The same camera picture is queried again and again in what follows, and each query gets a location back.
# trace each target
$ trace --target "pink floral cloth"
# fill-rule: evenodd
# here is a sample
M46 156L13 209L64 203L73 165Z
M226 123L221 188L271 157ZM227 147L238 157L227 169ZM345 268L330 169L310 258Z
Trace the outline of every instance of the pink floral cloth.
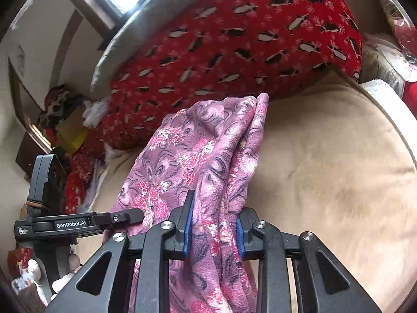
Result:
M136 159L112 211L145 213L146 232L195 189L190 257L170 261L171 312L255 312L256 286L236 247L236 219L258 164L268 95L200 101L163 120ZM130 310L133 310L139 262Z

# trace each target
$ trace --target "red fabric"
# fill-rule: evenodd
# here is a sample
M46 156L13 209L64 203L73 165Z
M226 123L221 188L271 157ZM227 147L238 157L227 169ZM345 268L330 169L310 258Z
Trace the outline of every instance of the red fabric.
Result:
M65 188L64 214L73 214L84 201L85 185L91 181L93 158L85 152L84 146L71 158L71 173L67 177Z
M84 153L147 142L164 116L200 100L289 97L329 64L356 78L361 53L343 0L200 0L120 69Z
M26 247L18 247L16 250L9 251L7 255L7 265L10 275L13 279L22 275L22 270L28 268L29 259L32 256L32 249Z
M402 100L417 118L417 82L406 82Z
M46 138L49 140L49 142L51 143L51 145L54 147L56 146L56 141L57 141L57 137L55 135L55 133L53 132L53 130L51 128L46 128L44 130L44 133L46 135Z

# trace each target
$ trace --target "white plastic bag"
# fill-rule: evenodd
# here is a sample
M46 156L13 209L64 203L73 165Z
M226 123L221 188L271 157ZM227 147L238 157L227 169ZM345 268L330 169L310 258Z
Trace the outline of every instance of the white plastic bag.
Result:
M396 39L388 34L366 34L359 83L381 79L402 98L405 82L417 81L417 66L406 60Z
M108 114L108 103L110 97L106 97L101 101L96 101L92 105L86 104L86 110L83 113L84 127L96 128L104 116Z
M120 149L111 148L111 146L105 142L104 143L104 161L106 163L106 168L110 165L110 162L114 159L121 157L125 154L126 151L121 151Z

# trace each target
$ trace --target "plastic wrapper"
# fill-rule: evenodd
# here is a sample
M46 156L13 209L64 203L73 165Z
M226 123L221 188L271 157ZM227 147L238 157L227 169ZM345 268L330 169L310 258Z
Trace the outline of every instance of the plastic wrapper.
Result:
M376 79L383 80L389 84L400 98L403 96L405 81L402 76L395 71L381 53L365 43L363 45L359 83L366 83Z
M397 0L379 0L405 58L417 64L417 29Z
M83 122L84 127L96 128L99 125L103 117L108 114L109 101L110 97L107 97L93 104L91 102L86 103L86 110L83 113L83 118L85 119Z
M105 142L104 143L104 161L106 163L106 167L110 165L110 162L114 159L121 157L125 154L126 151L121 151L120 149L111 148L110 145Z
M380 52L405 81L417 81L417 67L406 60L393 37L387 34L366 34L365 43Z

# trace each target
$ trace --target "grey cushion edge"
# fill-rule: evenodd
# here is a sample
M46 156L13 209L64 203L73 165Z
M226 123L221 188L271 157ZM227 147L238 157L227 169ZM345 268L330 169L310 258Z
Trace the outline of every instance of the grey cushion edge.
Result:
M109 83L119 67L164 25L198 0L147 0L112 39L93 74L90 95L94 99L110 94Z

